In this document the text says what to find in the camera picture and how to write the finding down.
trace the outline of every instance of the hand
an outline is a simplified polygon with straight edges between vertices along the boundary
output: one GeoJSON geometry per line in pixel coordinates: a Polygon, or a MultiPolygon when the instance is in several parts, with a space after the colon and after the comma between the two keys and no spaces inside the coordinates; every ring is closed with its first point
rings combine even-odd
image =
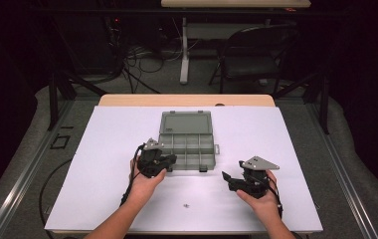
{"type": "Polygon", "coordinates": [[[127,201],[142,208],[149,198],[151,198],[156,186],[164,179],[166,169],[161,170],[161,172],[155,177],[147,178],[139,172],[136,165],[133,167],[133,164],[137,163],[138,160],[139,158],[136,162],[134,162],[134,160],[130,161],[130,170],[134,168],[134,179],[127,201]]]}
{"type": "MultiPolygon", "coordinates": [[[[276,177],[269,170],[267,170],[267,176],[271,179],[270,187],[273,190],[276,190],[276,177]]],[[[266,227],[271,221],[280,219],[276,196],[270,190],[268,190],[263,197],[258,199],[243,190],[237,190],[236,193],[242,200],[252,207],[255,214],[266,227]]]]}

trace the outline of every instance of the floor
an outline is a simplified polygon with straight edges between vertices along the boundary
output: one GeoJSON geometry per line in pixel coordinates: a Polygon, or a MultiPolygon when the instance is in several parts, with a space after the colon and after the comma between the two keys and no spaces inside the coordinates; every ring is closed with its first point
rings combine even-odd
{"type": "MultiPolygon", "coordinates": [[[[139,65],[142,68],[131,67],[130,70],[162,94],[217,94],[218,84],[207,84],[217,64],[211,56],[205,49],[192,52],[189,83],[185,86],[179,84],[180,64],[176,60],[159,63],[155,58],[142,59],[142,65],[139,65]]],[[[131,92],[123,75],[96,85],[110,93],[131,92]]],[[[273,81],[267,86],[243,83],[229,86],[225,91],[229,94],[267,94],[272,87],[273,81]]],[[[67,160],[73,158],[99,99],[79,85],[75,85],[75,89],[78,93],[75,101],[60,98],[60,121],[52,131],[47,131],[50,123],[48,89],[36,94],[39,105],[33,122],[0,180],[0,238],[83,237],[82,234],[54,235],[43,229],[66,176],[67,160]],[[57,148],[59,142],[55,139],[59,135],[69,137],[65,148],[57,148]]],[[[135,80],[133,89],[138,94],[152,93],[135,80]]],[[[354,152],[342,108],[330,101],[330,135],[324,134],[316,120],[316,105],[305,105],[301,100],[303,91],[297,89],[276,100],[276,104],[283,113],[324,227],[323,232],[313,233],[308,238],[378,238],[378,181],[354,152]]],[[[253,235],[252,238],[267,236],[253,235]]]]}

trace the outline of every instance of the metal rail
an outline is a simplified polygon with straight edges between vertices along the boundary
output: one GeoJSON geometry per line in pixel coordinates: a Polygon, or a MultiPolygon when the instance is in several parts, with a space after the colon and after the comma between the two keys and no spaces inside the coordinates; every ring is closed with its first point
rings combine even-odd
{"type": "Polygon", "coordinates": [[[47,131],[46,135],[43,137],[40,145],[38,146],[33,159],[25,166],[25,169],[22,171],[9,195],[6,197],[5,202],[0,208],[0,238],[23,197],[25,196],[25,193],[27,192],[27,189],[30,186],[34,176],[36,175],[44,159],[44,155],[47,149],[50,147],[50,142],[52,142],[56,137],[62,122],[65,120],[73,104],[74,102],[72,101],[66,101],[62,106],[59,113],[60,117],[58,123],[54,126],[53,130],[47,131]]]}

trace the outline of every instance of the black cable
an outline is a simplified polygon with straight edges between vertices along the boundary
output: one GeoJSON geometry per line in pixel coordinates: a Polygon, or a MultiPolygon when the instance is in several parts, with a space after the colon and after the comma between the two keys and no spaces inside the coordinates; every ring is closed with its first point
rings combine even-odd
{"type": "MultiPolygon", "coordinates": [[[[40,219],[41,219],[41,222],[43,223],[43,226],[46,225],[46,219],[44,219],[44,213],[43,213],[43,194],[44,194],[44,190],[46,189],[47,183],[50,181],[50,179],[52,178],[52,176],[57,172],[57,170],[59,170],[61,167],[63,167],[64,165],[66,165],[67,163],[69,163],[71,161],[72,160],[69,159],[69,160],[64,161],[63,163],[61,163],[59,166],[57,166],[49,174],[49,176],[47,177],[47,179],[44,182],[43,186],[41,187],[40,195],[39,195],[39,198],[38,198],[38,209],[39,209],[39,212],[40,212],[40,219]]],[[[52,234],[50,234],[49,231],[47,231],[47,230],[44,230],[44,231],[46,232],[47,236],[49,236],[50,239],[54,239],[54,237],[52,236],[52,234]]]]}
{"type": "Polygon", "coordinates": [[[137,159],[137,154],[139,153],[140,150],[143,150],[145,147],[145,143],[143,145],[140,145],[135,152],[135,155],[133,156],[132,160],[132,168],[130,170],[130,175],[129,175],[129,184],[127,185],[126,191],[124,192],[123,196],[121,197],[121,202],[120,206],[123,205],[123,203],[127,200],[127,197],[129,196],[130,190],[132,189],[133,185],[133,180],[135,177],[139,174],[134,175],[135,167],[136,167],[136,159],[137,159]]]}

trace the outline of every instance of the black curtain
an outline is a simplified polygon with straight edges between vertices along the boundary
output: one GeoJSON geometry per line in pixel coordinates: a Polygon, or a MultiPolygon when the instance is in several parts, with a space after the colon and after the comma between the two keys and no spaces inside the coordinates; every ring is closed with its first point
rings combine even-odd
{"type": "Polygon", "coordinates": [[[29,17],[22,3],[0,0],[0,177],[33,118],[35,92],[48,83],[29,17]]]}

